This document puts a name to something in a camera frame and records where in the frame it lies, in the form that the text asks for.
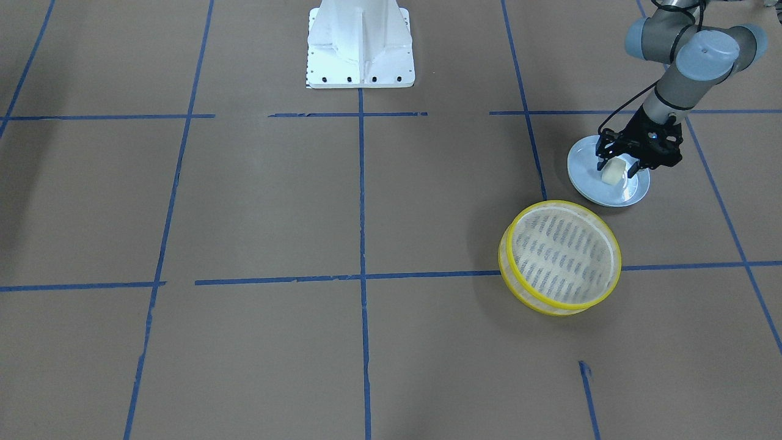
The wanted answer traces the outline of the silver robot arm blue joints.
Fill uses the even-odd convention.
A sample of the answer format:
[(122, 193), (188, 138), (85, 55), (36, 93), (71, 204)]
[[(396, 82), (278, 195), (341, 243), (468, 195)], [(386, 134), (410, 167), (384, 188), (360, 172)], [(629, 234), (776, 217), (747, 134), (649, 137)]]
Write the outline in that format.
[(769, 39), (753, 23), (707, 27), (702, 19), (709, 1), (653, 3), (656, 11), (629, 27), (625, 49), (630, 56), (665, 64), (668, 69), (632, 120), (678, 126), (712, 87), (759, 61)]

